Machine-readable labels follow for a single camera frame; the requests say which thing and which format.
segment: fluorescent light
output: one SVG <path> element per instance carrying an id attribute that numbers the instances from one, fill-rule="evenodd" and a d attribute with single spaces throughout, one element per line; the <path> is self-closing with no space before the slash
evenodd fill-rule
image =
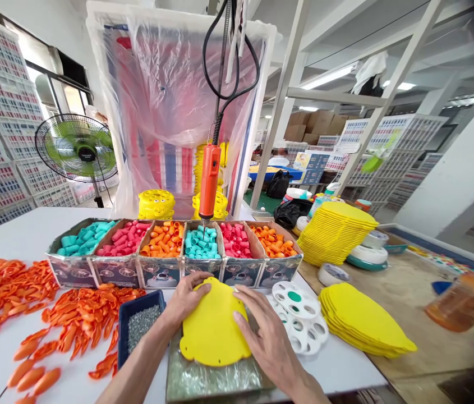
<path id="1" fill-rule="evenodd" d="M 305 90 L 311 90 L 312 88 L 319 87 L 320 85 L 326 84 L 328 82 L 337 80 L 343 76 L 347 76 L 349 73 L 353 71 L 353 69 L 356 67 L 356 63 L 353 63 L 349 66 L 342 67 L 339 70 L 336 70 L 335 72 L 332 73 L 327 73 L 325 75 L 320 75 L 319 77 L 315 78 L 314 80 L 310 81 L 309 83 L 306 83 L 303 85 L 301 88 Z"/>
<path id="2" fill-rule="evenodd" d="M 383 84 L 383 87 L 386 87 L 390 84 L 390 80 L 387 80 L 384 82 Z M 412 83 L 401 83 L 399 86 L 398 86 L 398 90 L 400 91 L 407 91 L 407 90 L 410 90 L 412 89 L 413 87 L 416 87 L 416 84 L 412 84 Z"/>

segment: electric fan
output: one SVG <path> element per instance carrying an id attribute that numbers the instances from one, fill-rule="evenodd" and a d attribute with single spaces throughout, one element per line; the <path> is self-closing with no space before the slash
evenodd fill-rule
<path id="1" fill-rule="evenodd" d="M 69 180 L 99 182 L 117 173 L 108 127 L 87 116 L 69 113 L 45 120 L 36 130 L 35 146 L 44 163 Z M 94 188 L 96 204 L 103 208 Z"/>

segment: orange liquid bottle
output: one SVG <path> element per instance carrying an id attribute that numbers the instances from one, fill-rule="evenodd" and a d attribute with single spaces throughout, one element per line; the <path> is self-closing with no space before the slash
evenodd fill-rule
<path id="1" fill-rule="evenodd" d="M 448 330 L 470 329 L 474 325 L 474 272 L 461 275 L 425 311 L 429 318 Z"/>

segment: human hand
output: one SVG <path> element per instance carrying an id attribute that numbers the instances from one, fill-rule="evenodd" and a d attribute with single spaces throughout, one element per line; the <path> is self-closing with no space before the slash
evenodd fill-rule
<path id="1" fill-rule="evenodd" d="M 265 295 L 243 285 L 235 288 L 238 292 L 234 296 L 248 307 L 259 331 L 254 333 L 237 311 L 233 313 L 235 322 L 266 376 L 295 403 L 329 402 L 317 380 L 300 364 L 282 321 Z"/>
<path id="2" fill-rule="evenodd" d="M 210 283 L 207 283 L 196 291 L 194 288 L 205 279 L 213 276 L 210 272 L 197 271 L 181 279 L 168 306 L 162 312 L 164 317 L 175 331 L 197 307 L 201 298 L 210 291 Z"/>

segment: white table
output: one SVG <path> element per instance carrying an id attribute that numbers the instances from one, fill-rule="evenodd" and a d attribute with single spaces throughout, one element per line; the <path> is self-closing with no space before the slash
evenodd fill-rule
<path id="1" fill-rule="evenodd" d="M 31 264 L 34 260 L 45 258 L 44 253 L 52 240 L 60 233 L 72 227 L 87 217 L 106 218 L 110 209 L 86 208 L 38 208 L 11 222 L 0 226 L 0 258 L 20 259 Z M 312 289 L 297 275 L 294 282 L 307 291 Z M 164 290 L 164 298 L 171 298 L 173 291 Z M 17 362 L 12 361 L 20 342 L 45 325 L 40 320 L 40 312 L 22 316 L 6 322 L 0 330 L 0 394 L 6 388 L 7 380 Z M 56 339 L 57 329 L 45 337 L 45 341 Z M 105 356 L 109 346 L 109 339 L 101 340 L 95 350 L 89 349 L 81 358 L 70 362 L 70 353 L 55 354 L 46 358 L 42 365 L 51 369 L 60 366 L 62 376 L 56 387 L 42 395 L 37 403 L 64 403 L 64 402 L 94 402 L 109 383 L 110 377 L 99 381 L 91 380 L 87 373 L 95 369 L 96 364 Z M 362 388 L 385 385 L 385 378 L 360 350 L 346 344 L 336 336 L 330 335 L 327 343 L 319 353 L 313 357 L 301 357 L 306 371 L 312 374 L 320 383 L 325 394 L 354 391 Z M 153 380 L 146 403 L 165 402 L 165 381 L 167 375 L 168 354 Z M 19 395 L 15 389 L 7 389 L 0 396 L 0 404 L 14 403 Z M 286 400 L 286 396 L 279 390 L 264 393 L 255 402 L 273 402 Z"/>

